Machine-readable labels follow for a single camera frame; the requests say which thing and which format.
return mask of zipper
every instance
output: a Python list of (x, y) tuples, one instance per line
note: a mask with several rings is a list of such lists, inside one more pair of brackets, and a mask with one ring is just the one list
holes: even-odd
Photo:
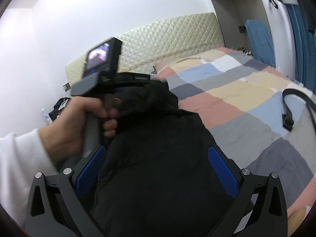
[(100, 178), (101, 178), (101, 170), (98, 172), (97, 185), (95, 187), (94, 196), (93, 196), (93, 206), (92, 206), (92, 208), (90, 210), (91, 216), (93, 216), (94, 210), (95, 210), (95, 208), (97, 206), (97, 203), (98, 203), (97, 190), (98, 190), (98, 185), (100, 184)]

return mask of diamond tufted pattern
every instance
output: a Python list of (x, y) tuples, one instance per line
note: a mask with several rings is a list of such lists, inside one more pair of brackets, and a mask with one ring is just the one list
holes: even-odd
[[(117, 37), (123, 41), (119, 72), (150, 74), (153, 65), (224, 46), (214, 13), (192, 14), (135, 28)], [(66, 66), (70, 85), (80, 81), (86, 54)]]

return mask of bedspread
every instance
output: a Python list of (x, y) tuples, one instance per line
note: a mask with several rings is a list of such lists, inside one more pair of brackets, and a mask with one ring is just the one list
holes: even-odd
[(316, 137), (305, 102), (289, 95), (294, 126), (282, 127), (282, 91), (308, 89), (241, 52), (217, 48), (167, 64), (166, 78), (179, 107), (197, 112), (228, 158), (253, 174), (277, 172), (288, 216), (316, 199)]

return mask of blue pad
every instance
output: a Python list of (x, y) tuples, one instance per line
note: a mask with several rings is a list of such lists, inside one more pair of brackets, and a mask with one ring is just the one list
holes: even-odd
[(236, 198), (239, 192), (238, 181), (233, 172), (230, 170), (228, 165), (213, 146), (209, 148), (208, 159), (226, 194)]
[(106, 150), (101, 146), (89, 160), (76, 179), (75, 192), (78, 196), (86, 195), (92, 187), (106, 159)]
[(269, 66), (276, 67), (273, 43), (265, 23), (257, 20), (247, 20), (247, 29), (253, 57)]

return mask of white bottle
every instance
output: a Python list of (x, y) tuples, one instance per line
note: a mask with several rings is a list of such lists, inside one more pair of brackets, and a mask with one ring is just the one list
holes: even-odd
[(45, 108), (42, 108), (42, 113), (47, 121), (47, 123), (50, 125), (51, 123), (53, 123), (51, 117), (48, 115), (47, 111), (45, 110)]

